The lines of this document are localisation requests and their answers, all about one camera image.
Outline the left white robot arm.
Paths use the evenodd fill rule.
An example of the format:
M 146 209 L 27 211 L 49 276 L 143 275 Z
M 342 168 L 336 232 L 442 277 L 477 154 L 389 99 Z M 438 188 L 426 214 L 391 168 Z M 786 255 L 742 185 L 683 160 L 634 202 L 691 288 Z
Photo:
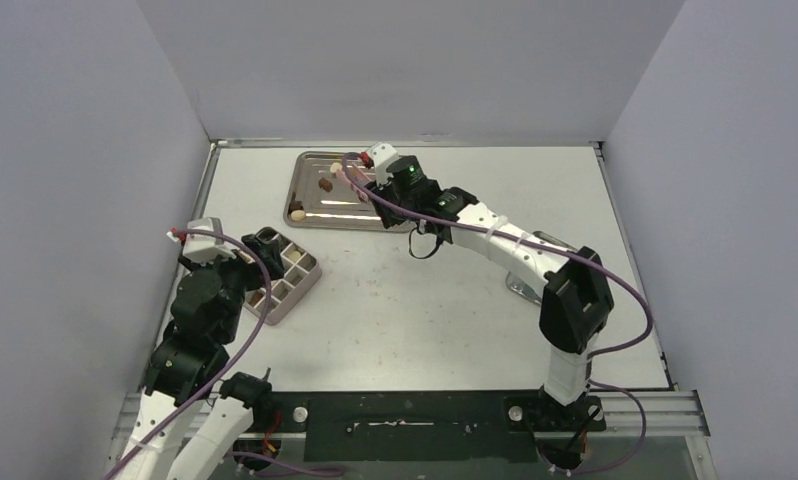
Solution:
M 227 371 L 246 294 L 282 278 L 280 243 L 252 234 L 235 240 L 211 224 L 174 229 L 187 270 L 172 319 L 153 351 L 125 452 L 108 479 L 161 479 L 170 470 L 201 401 Z

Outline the steel chocolate tray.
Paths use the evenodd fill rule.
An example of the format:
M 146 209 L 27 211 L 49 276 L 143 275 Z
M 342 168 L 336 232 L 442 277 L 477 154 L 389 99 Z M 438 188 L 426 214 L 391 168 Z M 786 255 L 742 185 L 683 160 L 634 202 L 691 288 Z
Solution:
M 374 232 L 406 233 L 411 224 L 406 222 L 385 229 L 369 203 L 362 203 L 355 194 L 338 181 L 330 167 L 341 162 L 344 154 L 330 151 L 305 151 L 298 155 L 284 203 L 284 221 L 294 228 L 320 228 L 361 230 Z M 293 221 L 289 204 L 299 200 L 306 218 Z

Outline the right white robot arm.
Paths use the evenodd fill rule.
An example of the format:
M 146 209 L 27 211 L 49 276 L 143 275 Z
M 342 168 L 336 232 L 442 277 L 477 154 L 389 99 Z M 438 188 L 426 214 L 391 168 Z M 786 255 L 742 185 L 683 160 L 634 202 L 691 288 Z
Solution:
M 388 160 L 361 156 L 376 173 L 367 183 L 379 196 L 374 208 L 384 226 L 407 220 L 435 244 L 472 250 L 521 280 L 540 298 L 539 328 L 550 345 L 547 376 L 539 391 L 541 431 L 600 430 L 600 401 L 588 394 L 590 354 L 614 308 L 608 281 L 586 266 L 595 251 L 579 250 L 551 237 L 514 226 L 459 187 L 443 189 L 426 176 L 418 159 L 394 154 Z

